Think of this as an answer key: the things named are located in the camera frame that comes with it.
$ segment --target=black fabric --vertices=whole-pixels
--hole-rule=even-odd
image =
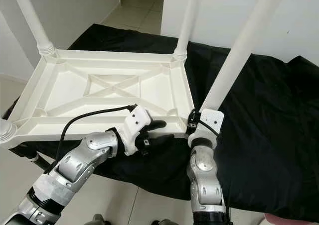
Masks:
[[[172,53],[177,39],[94,24],[73,50]],[[199,108],[229,49],[189,43],[185,69]],[[319,68],[302,57],[285,64],[251,55],[220,110],[214,158],[225,200],[235,208],[319,222]],[[149,158],[119,156],[95,173],[150,192],[189,199],[185,139],[166,137]],[[29,142],[55,156],[57,142]],[[77,145],[67,141],[64,153]]]

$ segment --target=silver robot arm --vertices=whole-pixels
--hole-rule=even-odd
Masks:
[[[141,106],[136,106],[126,117],[121,128],[94,132],[84,137],[79,146],[69,151],[50,171],[43,173],[27,195],[2,225],[53,225],[62,210],[92,175],[94,169],[119,150],[131,155],[137,151],[135,140],[147,134],[152,118]],[[165,123],[157,121],[158,127]],[[143,143],[150,142],[144,136]]]
[[[223,119],[222,112],[209,109],[204,109],[202,113],[193,111],[188,119],[188,145],[192,151],[187,174],[191,181],[194,225],[231,224],[213,159]]]

